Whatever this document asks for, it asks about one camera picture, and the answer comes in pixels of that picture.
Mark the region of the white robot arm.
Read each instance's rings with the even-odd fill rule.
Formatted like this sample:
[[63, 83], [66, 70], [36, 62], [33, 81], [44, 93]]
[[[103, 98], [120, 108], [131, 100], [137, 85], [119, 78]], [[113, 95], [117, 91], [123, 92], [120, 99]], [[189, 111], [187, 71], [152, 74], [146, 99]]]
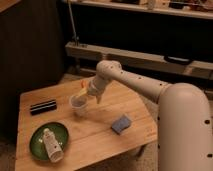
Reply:
[[102, 60], [79, 96], [100, 99], [117, 81], [158, 105], [158, 171], [213, 171], [213, 123], [205, 93], [189, 83], [168, 83]]

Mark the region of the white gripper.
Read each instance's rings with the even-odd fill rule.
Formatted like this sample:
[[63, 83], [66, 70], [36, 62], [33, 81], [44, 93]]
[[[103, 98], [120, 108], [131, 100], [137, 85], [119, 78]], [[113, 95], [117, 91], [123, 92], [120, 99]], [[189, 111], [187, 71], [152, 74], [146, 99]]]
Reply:
[[105, 91], [106, 88], [106, 81], [99, 77], [95, 76], [89, 81], [88, 88], [82, 88], [75, 96], [75, 99], [79, 99], [85, 95], [87, 95], [87, 92], [89, 95], [97, 96], [97, 104], [101, 103], [102, 100], [102, 94]]

